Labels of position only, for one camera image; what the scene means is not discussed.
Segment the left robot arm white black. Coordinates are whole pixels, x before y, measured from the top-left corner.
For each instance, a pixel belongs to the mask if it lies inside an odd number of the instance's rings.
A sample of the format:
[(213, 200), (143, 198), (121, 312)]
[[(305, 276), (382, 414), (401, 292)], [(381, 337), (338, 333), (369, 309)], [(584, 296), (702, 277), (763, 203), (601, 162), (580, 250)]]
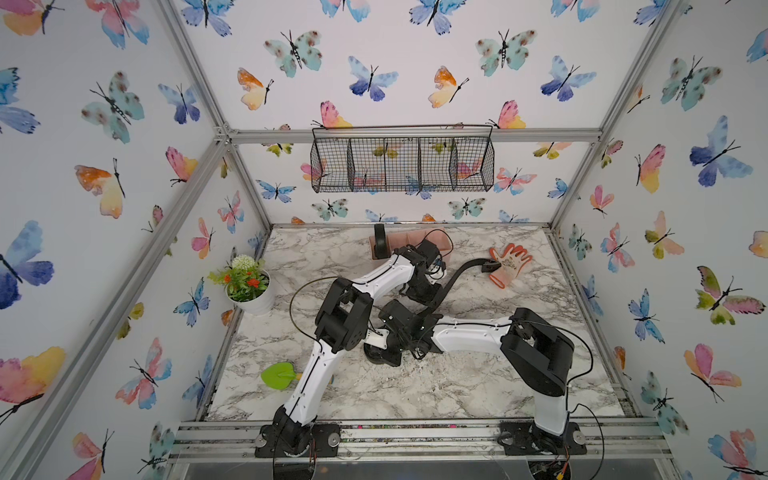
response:
[(397, 248), (386, 262), (363, 276), (334, 279), (315, 317), (314, 345), (306, 370), (275, 412), (276, 424), (303, 428), (317, 418), (323, 394), (344, 354), (367, 335), (374, 301), (411, 281), (430, 286), (428, 271), (439, 256), (437, 245), (424, 239)]

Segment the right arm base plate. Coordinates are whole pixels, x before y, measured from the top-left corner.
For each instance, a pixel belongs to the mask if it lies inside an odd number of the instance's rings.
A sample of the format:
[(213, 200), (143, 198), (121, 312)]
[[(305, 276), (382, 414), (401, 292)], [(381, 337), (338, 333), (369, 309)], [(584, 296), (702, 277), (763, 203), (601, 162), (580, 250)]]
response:
[(568, 422), (560, 435), (546, 432), (533, 420), (505, 421), (499, 428), (496, 442), (507, 456), (587, 454), (585, 436), (575, 422)]

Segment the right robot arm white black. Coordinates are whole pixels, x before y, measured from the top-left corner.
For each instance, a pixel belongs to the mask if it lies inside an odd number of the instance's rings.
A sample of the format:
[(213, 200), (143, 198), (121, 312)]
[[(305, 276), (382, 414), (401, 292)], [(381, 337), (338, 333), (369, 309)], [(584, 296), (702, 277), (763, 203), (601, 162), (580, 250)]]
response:
[(372, 363), (398, 367), (405, 352), (417, 360), (454, 351), (503, 357), (533, 390), (536, 429), (551, 436), (565, 433), (566, 383), (574, 344), (532, 310), (518, 308), (509, 317), (466, 320), (419, 315), (392, 300), (381, 308), (379, 319), (383, 326), (370, 330), (364, 340), (364, 353)]

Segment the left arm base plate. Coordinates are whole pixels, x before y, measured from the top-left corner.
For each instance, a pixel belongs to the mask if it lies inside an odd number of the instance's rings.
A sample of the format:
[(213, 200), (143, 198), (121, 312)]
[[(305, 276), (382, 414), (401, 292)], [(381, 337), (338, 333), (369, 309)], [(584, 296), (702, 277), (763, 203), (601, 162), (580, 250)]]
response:
[(341, 427), (336, 423), (307, 425), (292, 420), (281, 406), (269, 425), (262, 426), (256, 440), (256, 458), (311, 456), (335, 457), (341, 443)]

